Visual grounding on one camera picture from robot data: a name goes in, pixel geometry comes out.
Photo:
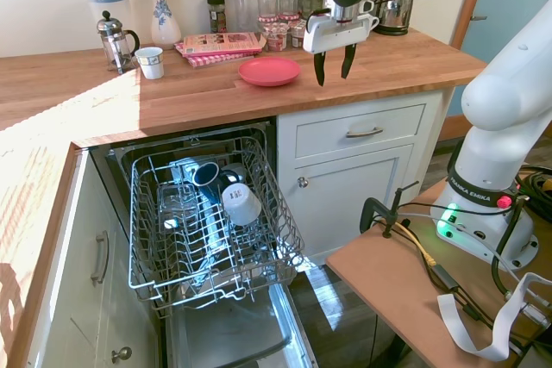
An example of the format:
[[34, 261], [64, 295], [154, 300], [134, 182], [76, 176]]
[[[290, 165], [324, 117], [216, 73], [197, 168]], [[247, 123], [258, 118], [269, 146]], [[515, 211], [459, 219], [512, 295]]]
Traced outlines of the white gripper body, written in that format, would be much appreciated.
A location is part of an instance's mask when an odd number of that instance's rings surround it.
[[311, 15], [305, 26], [303, 49], [311, 54], [325, 53], [363, 42], [372, 30], [373, 16], [369, 13], [344, 23], [329, 13]]

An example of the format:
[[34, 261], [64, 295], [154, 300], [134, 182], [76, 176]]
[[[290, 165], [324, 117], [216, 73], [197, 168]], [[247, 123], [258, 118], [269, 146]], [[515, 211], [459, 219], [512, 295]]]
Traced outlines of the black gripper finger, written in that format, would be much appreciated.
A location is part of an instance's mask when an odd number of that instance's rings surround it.
[[314, 55], [314, 68], [317, 77], [317, 82], [320, 86], [324, 86], [325, 81], [325, 58], [326, 52], [316, 53]]
[[356, 52], [356, 44], [345, 46], [344, 59], [342, 62], [342, 70], [341, 70], [341, 77], [343, 79], [346, 79], [348, 77], [351, 66], [354, 62], [355, 52]]

